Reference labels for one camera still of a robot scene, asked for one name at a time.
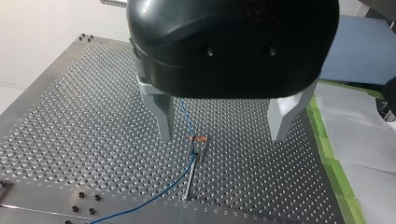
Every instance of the bolt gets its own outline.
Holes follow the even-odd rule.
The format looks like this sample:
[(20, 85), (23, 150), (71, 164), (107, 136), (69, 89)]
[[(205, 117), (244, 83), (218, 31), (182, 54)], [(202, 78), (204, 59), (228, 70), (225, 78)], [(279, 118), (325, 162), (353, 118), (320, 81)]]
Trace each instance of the bolt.
[(95, 209), (94, 208), (90, 208), (90, 214), (91, 215), (95, 214)]

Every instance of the white surface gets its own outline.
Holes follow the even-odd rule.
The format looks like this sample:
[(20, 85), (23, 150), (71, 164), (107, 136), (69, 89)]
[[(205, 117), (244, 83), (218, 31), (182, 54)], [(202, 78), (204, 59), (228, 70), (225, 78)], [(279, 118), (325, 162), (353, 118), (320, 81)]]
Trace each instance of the white surface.
[(396, 220), (396, 132), (365, 91), (318, 84), (320, 114), (367, 224)]
[(339, 161), (396, 173), (396, 132), (320, 111)]
[(321, 111), (341, 115), (362, 124), (391, 129), (376, 111), (375, 98), (365, 91), (319, 83), (315, 95)]
[(0, 85), (0, 115), (23, 93), (23, 91), (23, 88)]
[(128, 41), (125, 8), (99, 0), (2, 1), (0, 30), (0, 82), (23, 86), (82, 33)]
[(340, 14), (348, 16), (365, 16), (360, 12), (360, 7), (363, 5), (359, 0), (339, 0)]
[(367, 224), (394, 224), (396, 174), (341, 162)]
[(378, 115), (374, 97), (320, 83), (315, 96), (337, 160), (396, 172), (396, 132)]
[(389, 122), (390, 127), (396, 131), (396, 121)]
[(358, 11), (356, 12), (355, 16), (365, 17), (369, 9), (370, 9), (369, 7), (361, 3), (361, 6), (358, 8)]

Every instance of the green tape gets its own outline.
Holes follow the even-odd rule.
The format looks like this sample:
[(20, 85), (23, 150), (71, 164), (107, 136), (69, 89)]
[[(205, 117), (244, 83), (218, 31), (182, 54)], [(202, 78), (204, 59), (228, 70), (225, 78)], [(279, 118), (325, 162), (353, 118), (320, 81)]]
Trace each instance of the green tape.
[(356, 90), (356, 91), (365, 91), (365, 92), (367, 92), (367, 94), (369, 94), (375, 98), (382, 99), (382, 100), (384, 99), (384, 96), (382, 96), (382, 94), (378, 91), (372, 91), (372, 90), (367, 90), (364, 88), (347, 86), (347, 85), (335, 83), (332, 81), (326, 81), (326, 80), (320, 80), (319, 83), (328, 84), (328, 85), (332, 85), (332, 86), (338, 86), (338, 87), (347, 88), (347, 89)]
[(332, 145), (326, 133), (326, 128), (320, 115), (315, 96), (312, 97), (306, 112), (312, 126), (312, 131), (314, 132), (315, 140), (317, 141), (321, 162), (329, 177), (332, 190), (340, 206), (345, 223), (365, 224), (366, 222), (358, 200), (347, 181), (347, 176), (344, 173), (343, 167), (340, 161), (336, 160), (334, 157)]

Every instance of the small component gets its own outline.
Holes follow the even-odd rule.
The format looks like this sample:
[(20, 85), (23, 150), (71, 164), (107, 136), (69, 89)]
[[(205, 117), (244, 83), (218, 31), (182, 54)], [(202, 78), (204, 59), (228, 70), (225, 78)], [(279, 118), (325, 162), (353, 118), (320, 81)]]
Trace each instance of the small component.
[(209, 136), (205, 135), (205, 136), (190, 136), (190, 149), (189, 149), (189, 154), (187, 155), (187, 161), (190, 158), (190, 155), (194, 150), (194, 142), (204, 142), (205, 146), (199, 151), (201, 153), (201, 160), (202, 162), (205, 162), (205, 157), (209, 148)]
[(190, 170), (190, 176), (189, 176), (189, 181), (187, 182), (187, 189), (186, 192), (184, 194), (184, 199), (185, 200), (189, 200), (190, 196), (191, 196), (191, 187), (192, 187), (192, 181), (194, 179), (194, 174), (195, 174), (195, 170), (197, 169), (197, 164), (199, 162), (199, 154), (195, 153), (195, 160), (192, 164), (191, 170)]
[(91, 215), (95, 214), (95, 209), (94, 209), (94, 208), (90, 208), (89, 211), (90, 211), (90, 214), (91, 214)]

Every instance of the screw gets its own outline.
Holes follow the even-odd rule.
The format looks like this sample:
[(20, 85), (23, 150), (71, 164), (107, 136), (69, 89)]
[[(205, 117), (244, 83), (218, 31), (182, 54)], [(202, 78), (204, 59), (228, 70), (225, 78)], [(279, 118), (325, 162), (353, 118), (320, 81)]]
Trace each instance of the screw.
[(91, 215), (95, 214), (95, 209), (94, 208), (90, 208), (90, 214)]
[(207, 56), (212, 57), (215, 54), (212, 48), (207, 49)]

